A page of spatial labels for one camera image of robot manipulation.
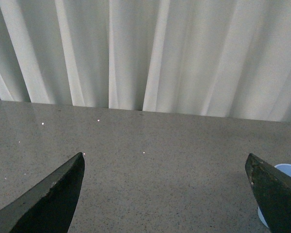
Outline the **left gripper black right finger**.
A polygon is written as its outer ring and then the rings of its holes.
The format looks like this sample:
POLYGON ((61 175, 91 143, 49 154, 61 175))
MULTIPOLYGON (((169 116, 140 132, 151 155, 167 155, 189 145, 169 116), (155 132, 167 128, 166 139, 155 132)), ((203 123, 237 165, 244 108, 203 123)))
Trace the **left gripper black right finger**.
POLYGON ((291 177, 252 153, 245 171, 270 231, 291 233, 291 177))

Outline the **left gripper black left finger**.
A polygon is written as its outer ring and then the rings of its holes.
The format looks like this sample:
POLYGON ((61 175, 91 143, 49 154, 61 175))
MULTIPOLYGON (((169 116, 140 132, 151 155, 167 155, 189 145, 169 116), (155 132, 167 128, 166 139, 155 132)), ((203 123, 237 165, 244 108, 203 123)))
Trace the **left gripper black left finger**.
POLYGON ((0 210, 0 233, 66 233, 85 171, 79 152, 0 210))

